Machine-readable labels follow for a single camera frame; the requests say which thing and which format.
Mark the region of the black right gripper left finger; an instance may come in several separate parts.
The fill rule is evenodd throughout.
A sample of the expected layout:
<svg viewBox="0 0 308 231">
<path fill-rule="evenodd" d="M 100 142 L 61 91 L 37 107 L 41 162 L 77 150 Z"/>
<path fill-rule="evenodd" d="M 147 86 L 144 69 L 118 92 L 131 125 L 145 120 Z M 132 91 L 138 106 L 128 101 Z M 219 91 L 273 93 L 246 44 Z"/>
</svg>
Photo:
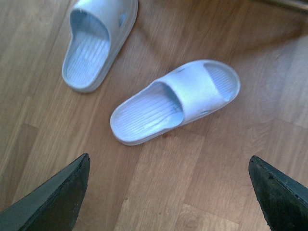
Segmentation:
<svg viewBox="0 0 308 231">
<path fill-rule="evenodd" d="M 71 231 L 86 194 L 87 153 L 0 213 L 2 231 Z"/>
</svg>

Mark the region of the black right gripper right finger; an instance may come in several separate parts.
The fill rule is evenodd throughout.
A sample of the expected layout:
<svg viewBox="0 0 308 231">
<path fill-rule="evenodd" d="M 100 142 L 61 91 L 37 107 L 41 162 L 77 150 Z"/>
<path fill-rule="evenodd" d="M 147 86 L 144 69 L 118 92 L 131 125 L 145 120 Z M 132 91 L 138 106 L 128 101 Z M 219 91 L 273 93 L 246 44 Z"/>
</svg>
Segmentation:
<svg viewBox="0 0 308 231">
<path fill-rule="evenodd" d="M 252 156 L 249 176 L 264 218 L 272 231 L 308 229 L 308 189 L 258 156 Z"/>
</svg>

